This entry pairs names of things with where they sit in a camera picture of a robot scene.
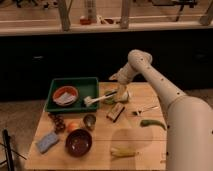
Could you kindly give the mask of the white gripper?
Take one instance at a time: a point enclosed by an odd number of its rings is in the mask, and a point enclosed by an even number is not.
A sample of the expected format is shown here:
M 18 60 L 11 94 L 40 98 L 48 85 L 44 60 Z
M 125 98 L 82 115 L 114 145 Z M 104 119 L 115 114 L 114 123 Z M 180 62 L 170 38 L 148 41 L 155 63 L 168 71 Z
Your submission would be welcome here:
M 115 73 L 109 77 L 110 80 L 116 80 L 119 84 L 127 85 L 128 78 L 122 73 Z

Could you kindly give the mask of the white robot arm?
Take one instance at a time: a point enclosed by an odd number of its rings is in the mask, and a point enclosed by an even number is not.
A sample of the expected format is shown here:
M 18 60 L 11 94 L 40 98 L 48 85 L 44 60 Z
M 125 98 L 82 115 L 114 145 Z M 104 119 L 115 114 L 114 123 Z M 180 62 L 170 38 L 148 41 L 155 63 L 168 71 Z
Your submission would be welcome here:
M 141 74 L 155 90 L 166 110 L 166 171 L 213 171 L 213 109 L 189 96 L 152 65 L 152 55 L 131 50 L 128 62 L 112 75 L 118 82 L 116 99 Z

